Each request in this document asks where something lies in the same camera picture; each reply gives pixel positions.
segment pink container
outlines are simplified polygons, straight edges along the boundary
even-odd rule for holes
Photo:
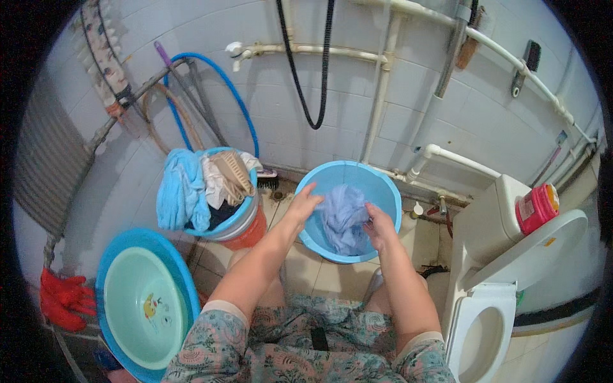
[[[522,233],[528,235],[557,217],[559,207],[558,193],[552,185],[542,184],[533,188],[515,204],[515,215]]]

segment blue towel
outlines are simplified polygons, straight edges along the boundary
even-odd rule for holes
[[[188,221],[205,231],[211,212],[205,197],[205,183],[198,156],[187,149],[174,149],[164,162],[164,177],[158,189],[158,226],[182,230]]]
[[[366,251],[368,234],[362,229],[369,219],[364,194],[346,184],[335,186],[316,207],[324,233],[342,256],[358,256]]]

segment laundry bucket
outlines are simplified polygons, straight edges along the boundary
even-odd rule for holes
[[[394,183],[385,174],[354,161],[334,161],[320,165],[311,170],[298,184],[296,193],[306,185],[317,182],[312,194],[323,195],[340,184],[348,184],[364,193],[370,203],[378,206],[389,214],[394,222],[396,232],[400,230],[402,219],[402,202],[400,192]],[[334,247],[328,242],[324,233],[323,223],[319,213],[313,213],[305,222],[305,228],[299,234],[302,243],[323,258],[339,264],[354,264],[364,262],[377,256],[370,241],[363,254],[356,256],[343,256],[337,254]]]
[[[232,149],[220,146],[219,148],[197,151],[196,154],[198,157],[203,154],[211,156],[220,151]],[[249,171],[249,178],[256,189],[256,194],[252,197],[246,197],[238,210],[230,218],[220,223],[213,230],[199,232],[194,229],[185,229],[185,232],[197,237],[220,242],[230,250],[253,247],[266,233],[266,218],[262,207],[259,205],[256,169]]]
[[[95,283],[96,308],[100,329],[110,350],[121,365],[141,382],[153,383],[159,382],[162,379],[166,367],[164,366],[157,370],[152,370],[139,365],[128,357],[117,342],[117,339],[113,337],[105,312],[104,284],[107,279],[109,268],[122,252],[134,247],[143,248],[152,252],[167,269],[182,298],[181,302],[185,305],[185,332],[192,327],[194,321],[198,318],[200,314],[200,303],[194,281],[185,261],[170,241],[161,234],[149,229],[131,229],[115,237],[104,251],[98,266]]]

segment toilet bowl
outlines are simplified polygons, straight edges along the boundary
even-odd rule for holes
[[[510,214],[526,190],[530,188],[503,175],[454,219],[441,326],[447,364],[460,383],[493,378],[511,340],[516,292],[548,275],[587,228],[585,214],[572,210],[522,239]]]

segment blue hose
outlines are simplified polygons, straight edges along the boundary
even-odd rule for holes
[[[256,129],[253,127],[253,123],[251,122],[251,117],[249,117],[249,112],[247,111],[247,107],[245,106],[243,99],[240,98],[240,95],[238,94],[238,91],[236,90],[236,87],[234,86],[230,78],[226,75],[226,73],[222,70],[222,68],[220,68],[217,64],[215,64],[213,60],[211,60],[210,58],[206,56],[201,55],[200,53],[193,53],[193,52],[179,53],[178,55],[174,56],[171,59],[171,61],[176,61],[181,58],[196,58],[201,61],[204,61],[205,63],[210,65],[215,70],[215,72],[219,74],[219,76],[221,76],[221,78],[226,83],[227,87],[230,88],[230,90],[232,91],[232,95],[234,96],[234,99],[236,100],[238,106],[240,107],[240,110],[243,112],[243,116],[245,117],[245,120],[247,121],[247,125],[249,126],[249,132],[251,133],[251,138],[253,139],[253,146],[255,149],[254,154],[256,157],[259,157],[260,156],[260,146],[257,143]],[[164,76],[164,85],[168,87],[168,75]],[[185,141],[185,146],[187,146],[187,149],[193,150],[191,147],[191,144],[189,143],[187,134],[185,133],[185,129],[183,128],[183,123],[181,122],[181,119],[179,119],[179,114],[177,112],[177,109],[175,108],[175,105],[170,99],[166,99],[166,100],[168,101],[168,106],[170,107],[170,110],[172,111],[172,114],[175,117],[175,121],[177,122],[179,131],[181,132],[183,141]]]

